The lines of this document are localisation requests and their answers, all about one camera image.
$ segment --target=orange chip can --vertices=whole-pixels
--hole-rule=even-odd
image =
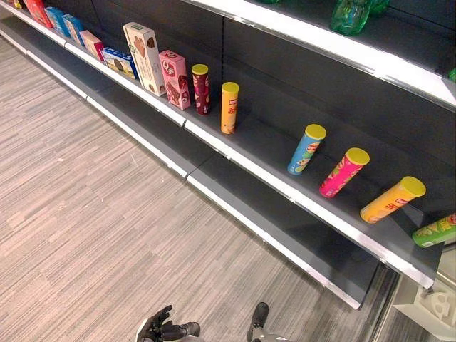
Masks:
[[[220,128],[225,134],[234,132],[236,126],[237,96],[239,85],[235,82],[226,82],[222,85],[222,122]]]
[[[376,223],[416,197],[426,193],[426,186],[417,178],[407,176],[387,192],[366,205],[361,218],[367,223]]]

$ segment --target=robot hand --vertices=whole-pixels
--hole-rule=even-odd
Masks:
[[[181,325],[173,325],[172,321],[163,323],[170,317],[171,309],[171,305],[166,306],[154,316],[145,319],[136,333],[136,342],[173,341],[189,335],[200,335],[200,325],[195,322]]]

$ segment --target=pink box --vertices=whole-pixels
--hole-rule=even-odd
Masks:
[[[170,50],[160,52],[168,101],[184,110],[190,106],[185,58]]]

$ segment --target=green plastic container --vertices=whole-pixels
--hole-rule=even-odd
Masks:
[[[329,28],[345,36],[360,33],[368,20],[371,0],[338,0]]]
[[[390,0],[372,0],[370,5],[370,15],[380,16],[385,13]]]
[[[456,213],[429,224],[413,233],[413,241],[420,247],[429,247],[456,237]]]

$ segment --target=pink chip can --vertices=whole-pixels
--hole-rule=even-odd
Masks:
[[[324,197],[336,196],[369,160],[369,154],[365,150],[357,147],[349,149],[320,186],[320,193]]]

